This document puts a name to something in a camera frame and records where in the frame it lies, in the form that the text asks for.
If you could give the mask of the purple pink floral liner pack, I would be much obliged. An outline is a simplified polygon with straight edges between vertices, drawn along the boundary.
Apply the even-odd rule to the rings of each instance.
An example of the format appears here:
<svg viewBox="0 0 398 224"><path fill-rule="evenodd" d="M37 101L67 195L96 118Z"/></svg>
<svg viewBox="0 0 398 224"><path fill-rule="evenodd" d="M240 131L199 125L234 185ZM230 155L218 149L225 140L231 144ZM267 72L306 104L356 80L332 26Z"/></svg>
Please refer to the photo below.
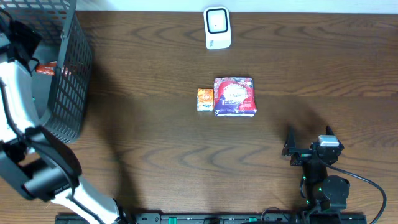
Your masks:
<svg viewBox="0 0 398 224"><path fill-rule="evenodd" d="M215 115L253 117L257 113L254 82L249 77L223 77L214 80Z"/></svg>

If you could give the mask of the orange tissue pack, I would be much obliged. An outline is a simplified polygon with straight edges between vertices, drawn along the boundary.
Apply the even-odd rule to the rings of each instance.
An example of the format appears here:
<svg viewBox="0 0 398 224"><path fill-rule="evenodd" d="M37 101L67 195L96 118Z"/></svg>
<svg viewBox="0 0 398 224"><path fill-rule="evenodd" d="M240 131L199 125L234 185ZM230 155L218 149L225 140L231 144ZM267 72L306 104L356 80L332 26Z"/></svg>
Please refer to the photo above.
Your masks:
<svg viewBox="0 0 398 224"><path fill-rule="evenodd" d="M213 111L214 92L213 89L199 88L197 90L197 111Z"/></svg>

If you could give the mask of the orange-red snack bar wrapper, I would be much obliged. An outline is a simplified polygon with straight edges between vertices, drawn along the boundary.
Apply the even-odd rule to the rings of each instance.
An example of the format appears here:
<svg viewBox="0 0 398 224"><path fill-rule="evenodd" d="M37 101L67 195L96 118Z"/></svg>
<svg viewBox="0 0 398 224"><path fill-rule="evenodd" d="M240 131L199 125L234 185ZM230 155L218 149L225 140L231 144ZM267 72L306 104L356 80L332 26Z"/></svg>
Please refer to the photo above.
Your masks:
<svg viewBox="0 0 398 224"><path fill-rule="evenodd" d="M35 72L43 75L55 76L55 68L57 67L57 61L49 62L46 64L39 64L35 68Z"/></svg>

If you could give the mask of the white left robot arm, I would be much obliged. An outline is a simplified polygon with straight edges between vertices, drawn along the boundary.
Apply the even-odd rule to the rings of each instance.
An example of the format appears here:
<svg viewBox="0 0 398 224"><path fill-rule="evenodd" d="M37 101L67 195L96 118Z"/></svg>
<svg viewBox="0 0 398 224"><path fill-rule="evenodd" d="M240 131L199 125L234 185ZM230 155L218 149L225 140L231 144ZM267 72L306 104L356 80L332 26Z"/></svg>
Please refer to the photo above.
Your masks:
<svg viewBox="0 0 398 224"><path fill-rule="evenodd" d="M1 3L1 177L27 200L89 223L127 223L68 147L79 137L91 68L73 4Z"/></svg>

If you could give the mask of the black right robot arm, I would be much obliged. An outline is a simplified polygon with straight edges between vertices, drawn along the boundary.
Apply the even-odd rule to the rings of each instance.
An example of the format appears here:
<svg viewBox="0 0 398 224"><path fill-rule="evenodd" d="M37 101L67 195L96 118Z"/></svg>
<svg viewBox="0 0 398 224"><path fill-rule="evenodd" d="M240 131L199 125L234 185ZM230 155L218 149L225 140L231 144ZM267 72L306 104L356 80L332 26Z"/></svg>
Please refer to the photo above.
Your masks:
<svg viewBox="0 0 398 224"><path fill-rule="evenodd" d="M296 146L294 130L290 128L282 150L290 156L291 166L303 169L302 197L307 199L307 208L298 214L299 223L342 224L341 212L347 207L350 182L337 175L328 175L328 166L338 161L344 146L330 127L307 149Z"/></svg>

